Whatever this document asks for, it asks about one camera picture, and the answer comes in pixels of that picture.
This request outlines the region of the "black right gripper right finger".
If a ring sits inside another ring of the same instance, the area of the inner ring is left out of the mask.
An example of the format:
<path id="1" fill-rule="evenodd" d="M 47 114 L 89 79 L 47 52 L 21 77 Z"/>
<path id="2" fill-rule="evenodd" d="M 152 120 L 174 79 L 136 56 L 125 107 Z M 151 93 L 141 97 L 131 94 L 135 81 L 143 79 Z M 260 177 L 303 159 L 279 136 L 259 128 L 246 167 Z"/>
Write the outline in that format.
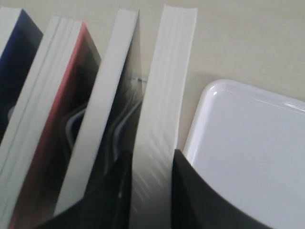
<path id="1" fill-rule="evenodd" d="M 176 150 L 171 217 L 175 229 L 302 229 L 305 171 L 274 155 L 219 148 L 190 162 Z"/>

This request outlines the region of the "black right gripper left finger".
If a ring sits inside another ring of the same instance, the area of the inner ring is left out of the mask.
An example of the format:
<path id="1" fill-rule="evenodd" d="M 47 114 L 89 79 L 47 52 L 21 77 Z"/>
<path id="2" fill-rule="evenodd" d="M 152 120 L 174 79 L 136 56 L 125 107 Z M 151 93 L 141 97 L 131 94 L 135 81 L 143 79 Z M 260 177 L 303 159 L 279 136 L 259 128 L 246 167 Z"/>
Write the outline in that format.
<path id="1" fill-rule="evenodd" d="M 131 208 L 132 153 L 122 151 L 97 187 L 37 229 L 127 229 Z"/>

